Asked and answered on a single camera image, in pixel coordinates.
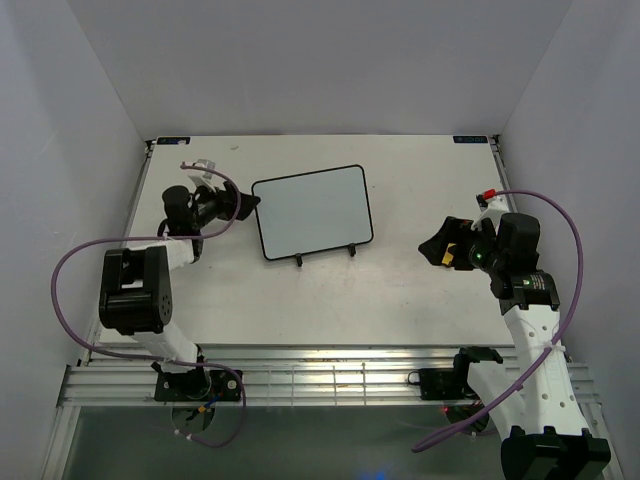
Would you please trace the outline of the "yellow bone-shaped eraser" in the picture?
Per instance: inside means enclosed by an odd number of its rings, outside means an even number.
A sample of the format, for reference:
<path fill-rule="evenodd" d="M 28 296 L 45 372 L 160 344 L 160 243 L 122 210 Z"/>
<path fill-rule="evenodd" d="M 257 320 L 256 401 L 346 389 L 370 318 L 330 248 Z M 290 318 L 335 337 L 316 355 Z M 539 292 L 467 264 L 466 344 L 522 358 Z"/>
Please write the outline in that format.
<path fill-rule="evenodd" d="M 455 251 L 456 251 L 456 247 L 457 244 L 456 243 L 449 243 L 445 249 L 445 252 L 443 254 L 442 260 L 441 260 L 441 265 L 446 267 L 446 268 L 451 268 L 453 266 L 454 263 L 454 259 L 455 259 Z"/>

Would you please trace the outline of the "small black-framed whiteboard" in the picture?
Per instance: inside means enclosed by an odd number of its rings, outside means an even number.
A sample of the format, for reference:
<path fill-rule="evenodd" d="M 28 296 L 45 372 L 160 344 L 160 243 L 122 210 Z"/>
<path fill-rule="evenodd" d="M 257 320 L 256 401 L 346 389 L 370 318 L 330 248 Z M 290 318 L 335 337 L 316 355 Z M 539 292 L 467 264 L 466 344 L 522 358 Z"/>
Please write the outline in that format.
<path fill-rule="evenodd" d="M 365 170 L 358 164 L 263 179 L 256 220 L 267 261 L 345 249 L 350 256 L 374 239 Z"/>

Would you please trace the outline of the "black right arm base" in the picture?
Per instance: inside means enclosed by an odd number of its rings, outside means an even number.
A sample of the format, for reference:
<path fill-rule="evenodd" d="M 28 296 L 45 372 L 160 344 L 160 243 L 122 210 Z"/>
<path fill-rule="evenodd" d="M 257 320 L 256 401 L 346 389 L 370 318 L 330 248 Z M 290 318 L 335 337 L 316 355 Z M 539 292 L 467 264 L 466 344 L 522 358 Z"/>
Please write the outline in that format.
<path fill-rule="evenodd" d="M 407 383 L 419 388 L 424 401 L 476 400 L 477 395 L 453 368 L 421 368 L 407 375 Z"/>

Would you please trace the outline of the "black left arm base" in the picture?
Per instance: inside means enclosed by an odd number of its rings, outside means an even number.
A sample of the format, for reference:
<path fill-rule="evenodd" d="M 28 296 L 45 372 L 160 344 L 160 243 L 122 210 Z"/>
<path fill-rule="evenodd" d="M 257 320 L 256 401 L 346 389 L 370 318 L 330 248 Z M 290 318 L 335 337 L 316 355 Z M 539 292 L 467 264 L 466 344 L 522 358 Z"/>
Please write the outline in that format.
<path fill-rule="evenodd" d="M 157 402 L 202 402 L 217 398 L 223 402 L 242 399 L 238 379 L 227 370 L 197 367 L 179 373 L 165 371 L 158 362 L 151 364 L 157 373 L 154 400 Z"/>

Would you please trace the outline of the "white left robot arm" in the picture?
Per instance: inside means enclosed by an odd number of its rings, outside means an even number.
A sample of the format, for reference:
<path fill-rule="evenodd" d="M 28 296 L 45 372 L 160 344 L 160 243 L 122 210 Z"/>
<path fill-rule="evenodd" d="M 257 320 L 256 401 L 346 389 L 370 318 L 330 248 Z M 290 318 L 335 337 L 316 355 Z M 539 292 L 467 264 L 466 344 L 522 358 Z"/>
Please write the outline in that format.
<path fill-rule="evenodd" d="M 146 246 L 105 253 L 99 319 L 106 329 L 130 337 L 156 359 L 152 368 L 160 385 L 189 400 L 209 400 L 212 376 L 199 364 L 202 349 L 172 321 L 170 273 L 200 260 L 202 229 L 213 220 L 245 220 L 259 205 L 258 196 L 197 180 L 191 192 L 182 185 L 162 193 L 165 218 L 161 239 Z"/>

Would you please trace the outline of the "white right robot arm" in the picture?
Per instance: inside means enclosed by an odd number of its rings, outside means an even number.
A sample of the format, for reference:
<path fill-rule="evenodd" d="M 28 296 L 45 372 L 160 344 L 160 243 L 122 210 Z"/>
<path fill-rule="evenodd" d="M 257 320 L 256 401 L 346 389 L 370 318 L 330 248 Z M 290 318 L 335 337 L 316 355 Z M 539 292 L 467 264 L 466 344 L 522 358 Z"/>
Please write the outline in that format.
<path fill-rule="evenodd" d="M 447 217 L 419 251 L 434 266 L 478 269 L 490 278 L 516 348 L 521 377 L 512 393 L 499 354 L 463 348 L 451 382 L 464 397 L 495 406 L 489 416 L 501 438 L 507 479 L 596 479 L 611 460 L 609 443 L 595 437 L 577 403 L 561 345 L 559 296 L 553 277 L 539 269 L 540 225 L 519 213 L 497 224 Z"/>

